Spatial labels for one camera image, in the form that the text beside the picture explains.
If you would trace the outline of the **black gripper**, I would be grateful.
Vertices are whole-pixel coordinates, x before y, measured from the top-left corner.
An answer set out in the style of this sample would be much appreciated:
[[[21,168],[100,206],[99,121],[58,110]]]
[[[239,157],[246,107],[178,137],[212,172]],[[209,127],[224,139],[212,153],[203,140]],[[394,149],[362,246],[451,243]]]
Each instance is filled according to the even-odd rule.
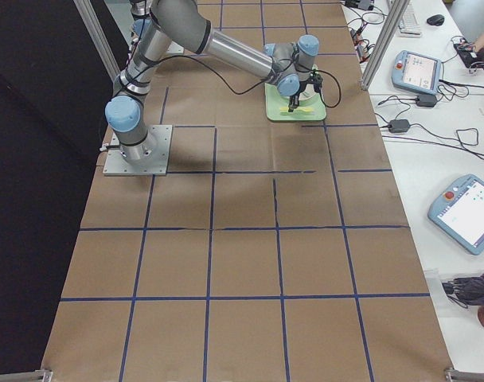
[[[289,98],[289,104],[288,104],[288,112],[293,112],[295,108],[298,108],[300,106],[300,96],[303,92],[298,90],[294,95],[291,95]]]

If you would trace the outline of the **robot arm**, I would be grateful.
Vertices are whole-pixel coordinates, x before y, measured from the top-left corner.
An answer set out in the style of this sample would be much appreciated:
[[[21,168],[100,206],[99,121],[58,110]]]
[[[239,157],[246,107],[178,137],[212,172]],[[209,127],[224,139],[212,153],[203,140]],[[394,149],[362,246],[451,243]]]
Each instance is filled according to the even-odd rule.
[[[154,156],[158,140],[143,121],[146,95],[154,70],[170,60],[167,50],[180,45],[187,60],[207,54],[258,77],[288,98],[287,110],[299,108],[308,86],[321,91],[322,76],[314,65],[318,38],[302,35],[296,42],[267,44],[258,51],[213,27],[195,1],[133,1],[136,42],[124,69],[113,83],[113,96],[105,117],[119,141],[122,160],[140,165]]]

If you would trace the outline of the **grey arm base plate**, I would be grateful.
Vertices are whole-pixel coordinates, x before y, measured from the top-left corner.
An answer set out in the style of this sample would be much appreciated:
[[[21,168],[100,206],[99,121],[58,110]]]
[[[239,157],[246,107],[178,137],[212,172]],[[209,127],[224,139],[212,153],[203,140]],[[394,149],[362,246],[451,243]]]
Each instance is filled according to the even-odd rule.
[[[149,125],[146,140],[137,146],[122,145],[115,132],[104,143],[106,176],[166,176],[172,141],[172,125]]]

